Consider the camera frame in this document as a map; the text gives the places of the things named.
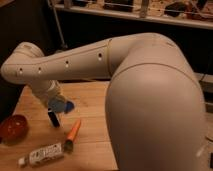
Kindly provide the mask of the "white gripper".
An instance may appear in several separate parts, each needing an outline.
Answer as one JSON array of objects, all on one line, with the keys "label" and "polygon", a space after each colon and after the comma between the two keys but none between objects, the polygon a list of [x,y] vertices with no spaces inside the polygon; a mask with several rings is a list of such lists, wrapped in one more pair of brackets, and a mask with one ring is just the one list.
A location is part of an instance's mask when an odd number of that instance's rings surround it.
[{"label": "white gripper", "polygon": [[66,98],[61,93],[59,82],[56,80],[39,81],[33,84],[33,94],[41,103],[47,107],[50,100],[58,100],[62,103],[62,111],[70,112],[72,103],[66,101]]}]

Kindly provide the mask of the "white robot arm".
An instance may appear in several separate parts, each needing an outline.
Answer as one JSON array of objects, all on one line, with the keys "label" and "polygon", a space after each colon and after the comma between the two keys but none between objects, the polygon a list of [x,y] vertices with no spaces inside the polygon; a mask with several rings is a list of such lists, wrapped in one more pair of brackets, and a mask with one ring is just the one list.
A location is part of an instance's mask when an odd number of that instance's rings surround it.
[{"label": "white robot arm", "polygon": [[202,171],[205,100],[184,54],[158,33],[114,37],[46,56],[17,46],[3,78],[46,101],[60,80],[107,78],[107,128],[120,171]]}]

